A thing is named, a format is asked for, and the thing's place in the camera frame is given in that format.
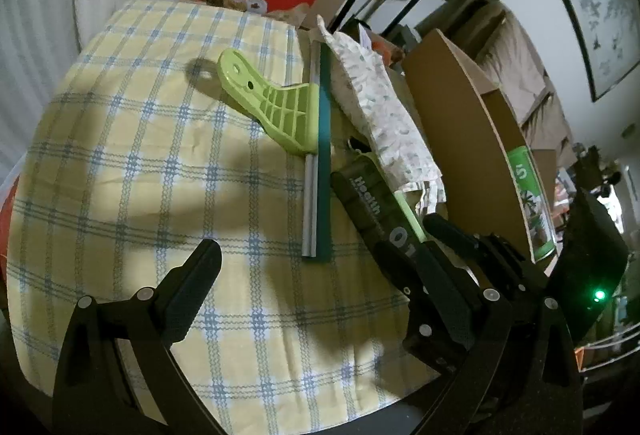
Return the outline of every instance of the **metal pivot bolt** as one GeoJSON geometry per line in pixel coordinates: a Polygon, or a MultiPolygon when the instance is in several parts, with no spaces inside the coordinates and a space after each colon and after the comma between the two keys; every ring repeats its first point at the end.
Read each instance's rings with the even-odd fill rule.
{"type": "Polygon", "coordinates": [[[153,287],[143,287],[136,293],[136,298],[140,301],[150,300],[154,295],[153,287]]]}
{"type": "Polygon", "coordinates": [[[433,330],[430,326],[427,325],[427,323],[423,323],[422,325],[420,325],[418,331],[420,332],[420,336],[424,336],[425,338],[428,338],[429,336],[431,336],[431,334],[433,334],[433,330]]]}
{"type": "Polygon", "coordinates": [[[495,289],[484,289],[482,296],[489,301],[500,300],[500,293],[495,289]]]}
{"type": "Polygon", "coordinates": [[[81,299],[78,300],[78,306],[81,309],[86,309],[93,303],[94,299],[91,296],[82,296],[81,299]]]}
{"type": "Polygon", "coordinates": [[[545,298],[546,308],[556,310],[558,308],[558,302],[553,298],[545,298]]]}

